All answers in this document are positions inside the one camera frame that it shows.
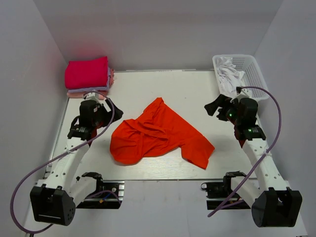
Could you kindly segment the orange t-shirt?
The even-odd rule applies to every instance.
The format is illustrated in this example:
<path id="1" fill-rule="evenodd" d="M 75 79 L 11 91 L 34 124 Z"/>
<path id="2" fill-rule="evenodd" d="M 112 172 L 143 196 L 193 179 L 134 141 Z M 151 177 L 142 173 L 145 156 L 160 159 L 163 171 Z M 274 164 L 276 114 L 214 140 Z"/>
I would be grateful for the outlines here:
<path id="1" fill-rule="evenodd" d="M 168 107 L 161 97 L 149 104 L 137 119 L 124 120 L 112 133 L 110 153 L 124 165 L 142 158 L 160 157 L 180 148 L 181 156 L 206 169 L 214 146 L 197 129 Z"/>

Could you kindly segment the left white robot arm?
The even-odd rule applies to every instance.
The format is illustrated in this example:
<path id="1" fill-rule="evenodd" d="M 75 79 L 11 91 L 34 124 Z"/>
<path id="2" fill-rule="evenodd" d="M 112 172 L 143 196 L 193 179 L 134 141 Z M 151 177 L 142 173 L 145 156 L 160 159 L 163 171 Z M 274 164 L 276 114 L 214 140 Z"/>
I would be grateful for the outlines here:
<path id="1" fill-rule="evenodd" d="M 97 100 L 84 100 L 67 135 L 66 156 L 60 158 L 41 186 L 34 186 L 30 199 L 34 219 L 37 222 L 69 225 L 75 215 L 76 207 L 89 197 L 99 197 L 104 192 L 102 175 L 85 172 L 81 176 L 76 171 L 96 138 L 97 130 L 108 127 L 123 116 L 123 111 L 109 99 L 105 103 L 108 111 Z"/>

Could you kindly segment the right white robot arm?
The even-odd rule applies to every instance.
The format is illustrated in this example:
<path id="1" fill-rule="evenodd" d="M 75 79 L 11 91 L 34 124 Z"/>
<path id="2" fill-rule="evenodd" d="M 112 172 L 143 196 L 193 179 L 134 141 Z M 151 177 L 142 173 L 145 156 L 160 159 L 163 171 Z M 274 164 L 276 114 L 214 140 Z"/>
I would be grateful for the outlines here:
<path id="1" fill-rule="evenodd" d="M 238 195 L 251 208 L 257 227 L 294 227 L 302 204 L 299 191 L 292 190 L 280 175 L 257 123 L 258 103 L 252 98 L 232 99 L 223 94 L 205 105 L 208 115 L 234 125 L 235 137 L 247 155 L 252 169 L 248 174 L 228 172 L 223 192 L 228 196 L 211 213 L 230 206 L 229 199 Z"/>

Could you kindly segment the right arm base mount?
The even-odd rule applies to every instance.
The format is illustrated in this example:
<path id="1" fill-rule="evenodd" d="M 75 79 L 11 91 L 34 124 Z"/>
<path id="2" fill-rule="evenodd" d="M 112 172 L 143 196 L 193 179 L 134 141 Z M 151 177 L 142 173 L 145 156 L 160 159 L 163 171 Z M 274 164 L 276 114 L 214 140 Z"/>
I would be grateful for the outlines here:
<path id="1" fill-rule="evenodd" d="M 229 193 L 224 190 L 223 182 L 204 182 L 200 186 L 202 191 L 206 192 L 206 206 L 207 210 L 214 210 L 228 195 Z M 238 194 L 234 194 L 232 198 L 225 205 L 232 204 L 234 202 L 240 201 L 236 205 L 229 207 L 224 207 L 224 210 L 240 210 L 240 209 L 250 209 L 248 204 L 243 201 Z"/>

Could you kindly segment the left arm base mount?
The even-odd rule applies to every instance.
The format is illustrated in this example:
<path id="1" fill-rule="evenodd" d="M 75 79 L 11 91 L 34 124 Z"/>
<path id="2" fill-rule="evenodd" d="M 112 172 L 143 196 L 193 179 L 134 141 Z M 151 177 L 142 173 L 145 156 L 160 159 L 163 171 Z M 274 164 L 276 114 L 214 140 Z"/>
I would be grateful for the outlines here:
<path id="1" fill-rule="evenodd" d="M 124 181 L 104 181 L 101 189 L 88 195 L 77 209 L 119 209 L 124 196 Z"/>

